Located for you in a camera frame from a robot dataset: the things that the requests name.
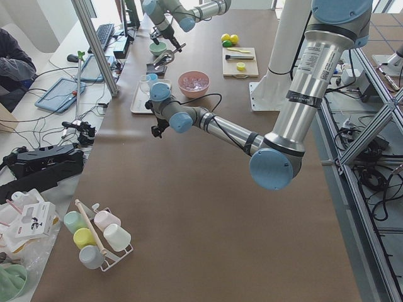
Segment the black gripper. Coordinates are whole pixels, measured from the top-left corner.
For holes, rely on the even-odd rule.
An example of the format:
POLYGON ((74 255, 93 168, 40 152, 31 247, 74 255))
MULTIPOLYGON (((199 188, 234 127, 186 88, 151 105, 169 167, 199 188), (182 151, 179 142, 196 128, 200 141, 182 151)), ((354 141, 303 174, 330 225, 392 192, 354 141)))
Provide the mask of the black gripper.
POLYGON ((154 28, 154 43, 156 45, 159 45, 160 42, 158 40, 158 38, 162 36, 165 39, 168 39, 171 44, 175 47, 176 51, 178 52, 182 52, 183 51, 183 47, 186 44, 180 45, 179 42, 177 41, 177 39, 174 36, 174 30, 173 28, 166 28, 164 30, 159 30, 158 28, 154 28))
POLYGON ((151 133, 154 137, 162 138, 162 134, 166 128, 169 128, 169 122, 160 118, 156 118, 157 125, 151 126, 151 133))

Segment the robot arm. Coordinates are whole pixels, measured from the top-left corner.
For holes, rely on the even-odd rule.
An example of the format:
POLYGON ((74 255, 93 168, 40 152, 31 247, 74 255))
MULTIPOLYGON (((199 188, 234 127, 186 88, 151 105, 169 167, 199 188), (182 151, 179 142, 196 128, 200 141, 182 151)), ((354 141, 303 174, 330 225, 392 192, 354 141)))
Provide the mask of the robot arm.
POLYGON ((255 110, 279 111, 271 132, 262 136, 205 108, 185 106, 158 82, 145 105, 157 118, 152 134, 158 137, 169 127, 184 133, 197 126, 249 155, 249 170, 259 186, 286 187, 301 168, 304 138, 342 53, 368 41, 371 14, 371 1, 285 3, 268 71, 250 90, 255 110))
POLYGON ((196 23, 213 16, 225 14, 229 10, 230 5, 231 0, 218 0, 186 9, 177 0, 146 0, 142 2, 142 9, 154 24, 154 31, 150 33, 150 39, 156 45, 160 44, 158 40, 160 36, 168 39, 180 52, 181 46, 174 36, 174 29, 171 22, 167 20, 166 14, 170 14, 184 32, 189 32, 195 27, 196 23))

